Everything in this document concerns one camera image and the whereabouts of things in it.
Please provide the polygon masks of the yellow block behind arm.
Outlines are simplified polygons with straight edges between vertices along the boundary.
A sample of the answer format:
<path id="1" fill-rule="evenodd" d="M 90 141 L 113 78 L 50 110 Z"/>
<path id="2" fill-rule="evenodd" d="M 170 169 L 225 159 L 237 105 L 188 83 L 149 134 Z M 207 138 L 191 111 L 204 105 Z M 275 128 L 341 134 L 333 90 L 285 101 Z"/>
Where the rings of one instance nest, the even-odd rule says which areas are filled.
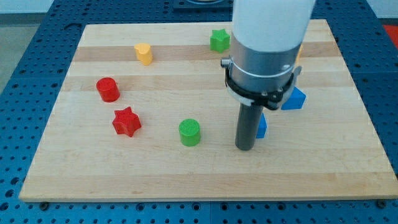
<path id="1" fill-rule="evenodd" d="M 301 44 L 299 49 L 298 49 L 297 56 L 296 56 L 296 59 L 295 59 L 295 64 L 296 65 L 299 63 L 299 59 L 300 59 L 300 56 L 302 54 L 302 50 L 303 50 L 303 44 Z"/>

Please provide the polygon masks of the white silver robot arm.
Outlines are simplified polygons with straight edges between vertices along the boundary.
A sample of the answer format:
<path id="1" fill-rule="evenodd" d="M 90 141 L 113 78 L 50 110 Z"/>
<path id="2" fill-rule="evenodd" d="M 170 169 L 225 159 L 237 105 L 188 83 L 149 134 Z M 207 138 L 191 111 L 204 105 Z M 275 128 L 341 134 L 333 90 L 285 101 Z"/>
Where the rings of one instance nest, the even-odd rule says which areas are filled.
<path id="1" fill-rule="evenodd" d="M 293 89 L 295 60 L 314 5 L 315 0 L 235 0 L 228 88 L 257 94 Z"/>

